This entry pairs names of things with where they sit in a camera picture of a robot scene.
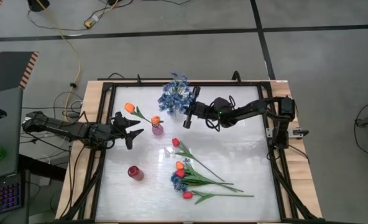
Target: blue flower bouquet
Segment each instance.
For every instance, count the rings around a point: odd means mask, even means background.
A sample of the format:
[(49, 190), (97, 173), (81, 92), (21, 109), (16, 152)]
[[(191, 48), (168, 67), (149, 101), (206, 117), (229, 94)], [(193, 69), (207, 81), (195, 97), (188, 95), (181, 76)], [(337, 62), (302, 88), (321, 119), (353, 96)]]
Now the blue flower bouquet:
[(171, 74), (174, 80), (163, 86), (158, 103), (160, 111), (167, 111), (170, 116), (175, 116), (177, 112), (184, 113), (188, 109), (193, 101), (193, 94), (185, 75), (181, 75), (180, 80), (176, 72)]

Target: black metal frame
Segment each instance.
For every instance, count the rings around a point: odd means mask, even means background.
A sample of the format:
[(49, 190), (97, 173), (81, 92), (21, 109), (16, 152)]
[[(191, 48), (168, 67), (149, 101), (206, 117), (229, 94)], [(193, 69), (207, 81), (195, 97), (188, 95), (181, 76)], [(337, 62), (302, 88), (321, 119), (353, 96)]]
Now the black metal frame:
[[(108, 106), (108, 118), (110, 118), (112, 116), (112, 108), (113, 108), (113, 102), (115, 99), (115, 92), (116, 92), (116, 88), (117, 87), (131, 87), (131, 86), (162, 86), (164, 84), (166, 84), (166, 80), (170, 80), (169, 78), (141, 78), (139, 75), (137, 75), (137, 78), (101, 78), (98, 80), (122, 80), (122, 81), (134, 81), (137, 80), (137, 82), (133, 82), (133, 83), (104, 83), (103, 85), (103, 92), (101, 94), (101, 99), (100, 99), (100, 104), (99, 104), (99, 110), (98, 110), (98, 115), (97, 115), (97, 122), (101, 122), (101, 117), (104, 111), (104, 106), (105, 106), (105, 99), (106, 99), (106, 93), (107, 91), (111, 91), (111, 96), (109, 99), (109, 106)], [(161, 82), (142, 82), (144, 80), (161, 80)], [(262, 91), (263, 89), (267, 91), (268, 96), (270, 97), (272, 96), (272, 90), (271, 90), (271, 85), (270, 82), (244, 82), (241, 80), (241, 76), (240, 74), (235, 71), (234, 75), (232, 76), (232, 80), (236, 80), (236, 82), (196, 82), (196, 83), (191, 83), (190, 86), (255, 86), (257, 87), (257, 91), (259, 94), (259, 98), (266, 98), (264, 97)], [(269, 123), (267, 118), (263, 118), (263, 123), (264, 126), (266, 128), (269, 127)], [(272, 142), (267, 140), (267, 145), (268, 145), (268, 149), (269, 149), (269, 153), (270, 153), (270, 161), (271, 161), (271, 168), (274, 169), (274, 162), (275, 162), (275, 156), (274, 156), (274, 147), (272, 145)], [(102, 153), (104, 154), (103, 156), (100, 156), (99, 158), (99, 163), (104, 164), (104, 160), (105, 160), (105, 150), (102, 151)], [(282, 159), (282, 163), (284, 164), (282, 167), (284, 169), (284, 174), (285, 174), (285, 178), (288, 177), (288, 167), (287, 167), (287, 162), (285, 159), (285, 153), (284, 151), (279, 151), (280, 157), (284, 158)], [(88, 172), (93, 169), (93, 160), (95, 158), (95, 153), (91, 153), (90, 154), (90, 161), (89, 162), (89, 166), (88, 166)], [(86, 183), (88, 183), (89, 181), (89, 174), (86, 174), (86, 179), (85, 179), (85, 185)], [(280, 214), (280, 218), (281, 220), (283, 220), (284, 218), (286, 218), (285, 215), (285, 207), (283, 205), (283, 198), (282, 198), (282, 191), (280, 188), (280, 183), (278, 181), (278, 179), (274, 177), (274, 187), (275, 187), (275, 194), (277, 196), (277, 203), (278, 203), (278, 210), (279, 210), (279, 214)], [(101, 185), (101, 178), (98, 180), (98, 184), (96, 184), (95, 186), (95, 190), (94, 190), (94, 198), (93, 198), (93, 204), (91, 206), (91, 216), (90, 218), (95, 220), (95, 216), (96, 216), (96, 209), (97, 209), (97, 204), (98, 204), (98, 195), (99, 195), (99, 190), (100, 190), (100, 185)], [(85, 207), (85, 203), (82, 205), (81, 210), (80, 210), (80, 216), (78, 218), (83, 218), (83, 214), (84, 212), (84, 207)], [(292, 214), (296, 213), (297, 214), (297, 210), (295, 208), (295, 206), (291, 207), (292, 210)]]

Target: red tulip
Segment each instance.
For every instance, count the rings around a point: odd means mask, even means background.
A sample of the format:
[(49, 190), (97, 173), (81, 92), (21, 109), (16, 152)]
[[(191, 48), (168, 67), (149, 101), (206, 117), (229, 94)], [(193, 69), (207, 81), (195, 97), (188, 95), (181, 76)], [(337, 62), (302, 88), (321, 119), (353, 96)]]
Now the red tulip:
[(183, 178), (183, 177), (185, 176), (185, 170), (183, 170), (183, 169), (177, 170), (177, 171), (176, 171), (176, 175), (177, 175), (178, 177)]
[(180, 145), (180, 141), (178, 139), (172, 139), (172, 143), (174, 147), (178, 147)]
[(193, 196), (192, 192), (184, 192), (183, 198), (185, 199), (191, 199)]

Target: wooden table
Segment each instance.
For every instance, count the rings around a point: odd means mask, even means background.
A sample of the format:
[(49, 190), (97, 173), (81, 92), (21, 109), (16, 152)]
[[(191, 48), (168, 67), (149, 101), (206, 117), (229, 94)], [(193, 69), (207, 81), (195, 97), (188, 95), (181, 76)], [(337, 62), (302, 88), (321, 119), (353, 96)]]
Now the wooden table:
[[(97, 114), (98, 114), (98, 107), (99, 107), (100, 99), (101, 99), (101, 92), (102, 92), (104, 82), (135, 83), (137, 81), (118, 80), (118, 81), (90, 81), (88, 82), (85, 97), (83, 100), (82, 111), (86, 112), (86, 115), (89, 121), (96, 121)], [(163, 81), (149, 80), (149, 81), (142, 81), (142, 82), (147, 83), (147, 82), (163, 82)], [(236, 81), (235, 80), (192, 80), (190, 82), (196, 83), (196, 82), (236, 82)], [(243, 82), (270, 82), (273, 96), (291, 97), (289, 84), (287, 81), (243, 80)], [(263, 92), (263, 95), (264, 95), (264, 98), (266, 98), (267, 92), (266, 91)], [(103, 117), (102, 117), (103, 123), (105, 123), (107, 119), (106, 113), (108, 111), (108, 106), (109, 106), (109, 103), (107, 103), (109, 101), (109, 97), (110, 97), (110, 93), (108, 92), (106, 95), (106, 103), (104, 104), (104, 110), (103, 110)], [(300, 127), (297, 118), (295, 118), (295, 120), (290, 123), (289, 127), (290, 128)], [(305, 153), (305, 147), (304, 147), (303, 140), (290, 139), (289, 144)], [(64, 181), (60, 201), (58, 204), (58, 210), (57, 210), (57, 214), (55, 218), (61, 217), (62, 212), (64, 211), (68, 203), (69, 196), (70, 196), (69, 169), (73, 170), (74, 163), (82, 147), (83, 145), (79, 141), (75, 141), (73, 143), (73, 147), (71, 150), (71, 161), (70, 161), (71, 166), (67, 167), (67, 174), (65, 176), (65, 181)], [(293, 190), (296, 192), (300, 200), (310, 210), (311, 213), (313, 213), (317, 217), (321, 217), (320, 205), (318, 203), (318, 199), (316, 196), (314, 182), (311, 176), (311, 171), (310, 171), (310, 167), (308, 165), (307, 159), (303, 155), (301, 155), (300, 153), (296, 152), (295, 150), (291, 148), (285, 150), (285, 155), (287, 159), (287, 164), (288, 164), (290, 179), (292, 181)], [(75, 202), (75, 200), (79, 197), (79, 195), (81, 194), (83, 190), (89, 157), (90, 157), (90, 150), (86, 148), (80, 154), (80, 157), (78, 159), (78, 162), (76, 165), (76, 174), (75, 174), (75, 187), (73, 189), (73, 202)], [(98, 159), (97, 159), (98, 157), (99, 157), (99, 152), (97, 152), (96, 158), (94, 159), (93, 172), (95, 171), (98, 165)], [(94, 194), (93, 190), (89, 193), (89, 196), (86, 202), (84, 218), (90, 217), (91, 204), (93, 202), (93, 194)], [(286, 211), (286, 216), (291, 217), (292, 214), (290, 213), (290, 205), (289, 205), (288, 196), (286, 194), (286, 191), (283, 188), (281, 188), (281, 190), (282, 190), (283, 203), (284, 203), (284, 207)]]

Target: keyboard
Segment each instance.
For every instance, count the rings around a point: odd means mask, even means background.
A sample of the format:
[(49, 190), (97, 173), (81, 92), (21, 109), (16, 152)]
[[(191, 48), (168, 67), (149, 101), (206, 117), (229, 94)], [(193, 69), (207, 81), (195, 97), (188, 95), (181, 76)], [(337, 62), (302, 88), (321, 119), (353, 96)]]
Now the keyboard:
[(24, 198), (21, 180), (20, 174), (0, 178), (0, 213), (21, 208)]

